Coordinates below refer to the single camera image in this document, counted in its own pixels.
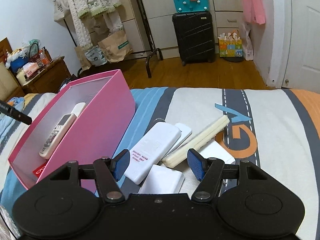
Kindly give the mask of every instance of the wooden nightstand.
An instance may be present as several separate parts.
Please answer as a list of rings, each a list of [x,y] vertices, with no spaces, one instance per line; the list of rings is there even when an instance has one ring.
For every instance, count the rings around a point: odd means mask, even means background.
[[[27,93],[57,93],[60,85],[71,74],[64,62],[64,56],[55,59],[33,79],[22,86]]]

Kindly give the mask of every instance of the hanging clothes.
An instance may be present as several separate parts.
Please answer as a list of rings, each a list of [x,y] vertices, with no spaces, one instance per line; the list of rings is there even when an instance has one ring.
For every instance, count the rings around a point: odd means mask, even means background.
[[[123,29],[123,25],[116,7],[120,0],[68,0],[71,16],[75,25],[79,45],[83,50],[93,47],[88,29],[85,27],[87,19],[103,17],[111,33]]]

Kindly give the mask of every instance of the blue gripper pad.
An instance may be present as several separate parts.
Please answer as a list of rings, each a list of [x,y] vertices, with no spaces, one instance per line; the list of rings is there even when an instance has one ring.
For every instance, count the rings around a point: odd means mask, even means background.
[[[188,165],[197,180],[201,181],[204,178],[205,159],[194,149],[189,149],[187,154]]]
[[[114,159],[112,159],[112,161],[112,166],[114,167],[112,175],[115,178],[115,181],[119,181],[129,166],[130,152],[128,150],[123,150]]]

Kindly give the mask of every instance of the white door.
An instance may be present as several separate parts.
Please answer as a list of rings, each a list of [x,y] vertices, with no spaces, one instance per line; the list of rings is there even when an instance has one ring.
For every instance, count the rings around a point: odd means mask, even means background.
[[[292,0],[292,34],[283,87],[320,93],[320,0]]]

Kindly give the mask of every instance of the teal handbag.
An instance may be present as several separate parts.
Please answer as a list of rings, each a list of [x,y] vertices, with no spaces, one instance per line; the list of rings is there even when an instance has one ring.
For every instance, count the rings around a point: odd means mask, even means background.
[[[209,11],[209,0],[173,0],[178,13]]]

